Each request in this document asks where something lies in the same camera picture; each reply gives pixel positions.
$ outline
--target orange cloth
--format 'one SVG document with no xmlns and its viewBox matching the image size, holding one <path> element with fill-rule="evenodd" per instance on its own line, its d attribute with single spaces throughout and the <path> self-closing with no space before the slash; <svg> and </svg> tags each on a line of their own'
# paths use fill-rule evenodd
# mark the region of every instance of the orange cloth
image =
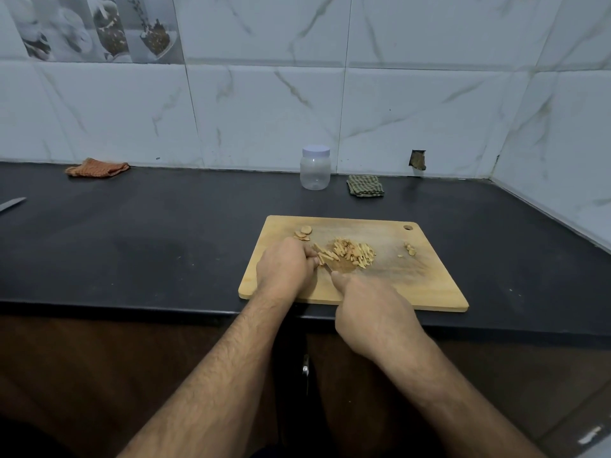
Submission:
<svg viewBox="0 0 611 458">
<path fill-rule="evenodd" d="M 92 176 L 95 178 L 106 178 L 115 176 L 127 169 L 130 165 L 127 162 L 112 163 L 96 161 L 88 157 L 82 164 L 76 167 L 68 167 L 65 171 L 70 176 Z"/>
</svg>

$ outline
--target plastic jar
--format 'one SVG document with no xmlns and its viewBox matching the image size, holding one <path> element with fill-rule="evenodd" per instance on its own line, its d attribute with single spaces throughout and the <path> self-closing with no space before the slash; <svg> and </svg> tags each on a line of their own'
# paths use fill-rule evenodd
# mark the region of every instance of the plastic jar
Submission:
<svg viewBox="0 0 611 458">
<path fill-rule="evenodd" d="M 305 189 L 325 189 L 331 180 L 331 150 L 329 146 L 309 145 L 303 148 L 299 179 Z"/>
</svg>

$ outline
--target hand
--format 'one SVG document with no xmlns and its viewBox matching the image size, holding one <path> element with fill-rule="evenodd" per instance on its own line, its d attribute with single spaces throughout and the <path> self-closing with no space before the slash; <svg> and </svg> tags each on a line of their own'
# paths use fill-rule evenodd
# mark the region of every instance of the hand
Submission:
<svg viewBox="0 0 611 458">
<path fill-rule="evenodd" d="M 301 288 L 312 279 L 318 263 L 314 249 L 298 239 L 275 242 L 256 264 L 257 290 L 293 303 Z"/>
<path fill-rule="evenodd" d="M 401 347 L 418 355 L 431 346 L 412 305 L 389 283 L 333 272 L 343 296 L 335 311 L 335 329 L 356 353 L 381 366 Z"/>
</svg>

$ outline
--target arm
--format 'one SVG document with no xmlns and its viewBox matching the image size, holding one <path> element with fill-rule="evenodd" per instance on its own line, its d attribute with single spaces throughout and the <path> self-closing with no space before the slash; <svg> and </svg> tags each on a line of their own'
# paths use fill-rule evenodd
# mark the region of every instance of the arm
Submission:
<svg viewBox="0 0 611 458">
<path fill-rule="evenodd" d="M 337 272 L 332 279 L 344 295 L 337 332 L 386 373 L 452 457 L 544 457 L 445 357 L 390 284 Z"/>
<path fill-rule="evenodd" d="M 256 266 L 255 297 L 120 458 L 244 454 L 276 333 L 312 277 L 315 257 L 292 238 L 265 251 Z"/>
</svg>

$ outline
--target wall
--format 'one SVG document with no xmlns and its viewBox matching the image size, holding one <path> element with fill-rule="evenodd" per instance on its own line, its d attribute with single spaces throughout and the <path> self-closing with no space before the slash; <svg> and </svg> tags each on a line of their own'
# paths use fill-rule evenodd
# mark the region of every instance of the wall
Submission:
<svg viewBox="0 0 611 458">
<path fill-rule="evenodd" d="M 488 177 L 560 3 L 173 0 L 183 65 L 30 58 L 0 0 L 0 159 Z"/>
<path fill-rule="evenodd" d="M 493 180 L 611 250 L 611 0 L 563 0 Z"/>
</svg>

